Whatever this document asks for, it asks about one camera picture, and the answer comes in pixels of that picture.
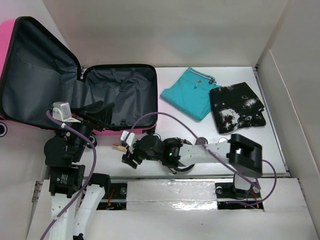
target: suitcase strap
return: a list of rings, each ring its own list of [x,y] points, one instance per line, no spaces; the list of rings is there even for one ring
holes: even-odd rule
[[[120,80],[115,68],[111,68],[111,72],[112,72],[114,79],[120,84],[119,92],[124,92],[125,85],[128,82],[128,80],[134,76],[134,74],[136,72],[136,68],[134,68],[134,67],[131,68],[131,72],[129,73],[128,76],[125,77],[125,79],[123,79],[123,81]]]

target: suitcase lid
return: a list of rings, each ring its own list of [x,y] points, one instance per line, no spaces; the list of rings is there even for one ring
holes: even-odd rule
[[[99,100],[118,102],[110,130],[131,128],[140,116],[158,110],[156,70],[146,64],[99,65],[82,76],[76,56],[41,23],[29,16],[16,19],[0,77],[0,116],[59,130],[46,117],[53,103],[80,108]],[[156,115],[146,117],[137,128],[150,128],[157,119]]]

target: folded clothing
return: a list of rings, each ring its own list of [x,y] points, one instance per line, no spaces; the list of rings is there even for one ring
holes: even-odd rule
[[[245,82],[212,89],[210,103],[220,134],[266,125],[265,106]]]
[[[170,88],[163,90],[161,97],[197,121],[211,111],[209,92],[221,87],[213,76],[189,67]]]

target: black folded shirt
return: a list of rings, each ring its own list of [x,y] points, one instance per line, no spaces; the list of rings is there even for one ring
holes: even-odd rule
[[[265,106],[245,82],[212,89],[210,104],[220,134],[266,125]]]

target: teal shorts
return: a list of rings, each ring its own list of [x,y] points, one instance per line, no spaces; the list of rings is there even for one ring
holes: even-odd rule
[[[161,97],[193,119],[201,121],[211,111],[210,90],[219,87],[213,76],[189,67],[172,87],[163,90]]]

